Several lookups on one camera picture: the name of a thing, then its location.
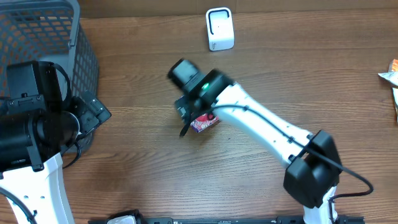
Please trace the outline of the purple red snack pack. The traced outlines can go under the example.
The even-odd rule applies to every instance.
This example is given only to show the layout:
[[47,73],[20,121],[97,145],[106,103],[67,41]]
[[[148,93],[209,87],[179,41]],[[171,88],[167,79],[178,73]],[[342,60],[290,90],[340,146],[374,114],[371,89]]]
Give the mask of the purple red snack pack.
[[190,123],[190,127],[196,132],[200,133],[205,129],[216,125],[219,122],[219,117],[213,114],[203,114]]

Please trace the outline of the white tube gold cap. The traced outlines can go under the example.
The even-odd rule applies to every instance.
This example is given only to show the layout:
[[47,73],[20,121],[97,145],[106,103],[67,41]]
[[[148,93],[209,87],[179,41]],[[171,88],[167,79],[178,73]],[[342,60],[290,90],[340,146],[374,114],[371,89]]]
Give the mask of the white tube gold cap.
[[398,86],[398,72],[384,72],[379,73],[378,75],[388,81],[391,85]]

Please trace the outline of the yellow snack bag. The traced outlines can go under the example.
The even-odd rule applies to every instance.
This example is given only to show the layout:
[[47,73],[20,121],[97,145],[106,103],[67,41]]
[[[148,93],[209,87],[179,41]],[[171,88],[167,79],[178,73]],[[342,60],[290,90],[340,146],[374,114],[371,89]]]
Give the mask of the yellow snack bag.
[[392,94],[394,97],[394,106],[396,110],[396,115],[398,117],[398,88],[392,88]]

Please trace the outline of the orange small snack pack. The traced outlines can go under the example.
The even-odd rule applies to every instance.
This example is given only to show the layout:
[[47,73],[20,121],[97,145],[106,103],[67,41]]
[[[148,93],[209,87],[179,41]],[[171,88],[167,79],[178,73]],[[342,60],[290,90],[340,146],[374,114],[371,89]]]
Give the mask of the orange small snack pack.
[[398,59],[394,59],[389,65],[389,72],[397,72],[398,71]]

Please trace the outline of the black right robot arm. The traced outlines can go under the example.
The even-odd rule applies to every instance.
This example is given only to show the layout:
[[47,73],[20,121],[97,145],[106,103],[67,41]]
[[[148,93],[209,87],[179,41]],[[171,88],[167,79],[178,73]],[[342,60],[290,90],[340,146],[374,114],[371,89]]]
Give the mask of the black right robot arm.
[[183,93],[175,102],[185,126],[204,115],[218,118],[255,139],[285,169],[284,189],[303,205],[305,223],[335,223],[333,204],[341,160],[330,134],[298,128],[263,107],[242,86],[220,70],[203,74],[189,60],[180,59],[167,74]]

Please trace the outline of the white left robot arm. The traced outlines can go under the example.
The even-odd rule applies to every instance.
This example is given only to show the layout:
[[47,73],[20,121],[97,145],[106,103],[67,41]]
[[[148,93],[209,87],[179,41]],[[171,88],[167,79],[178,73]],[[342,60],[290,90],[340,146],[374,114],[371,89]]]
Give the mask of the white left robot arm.
[[58,64],[30,61],[7,67],[11,96],[1,106],[1,195],[18,223],[73,223],[62,156],[111,117],[90,91],[62,96]]

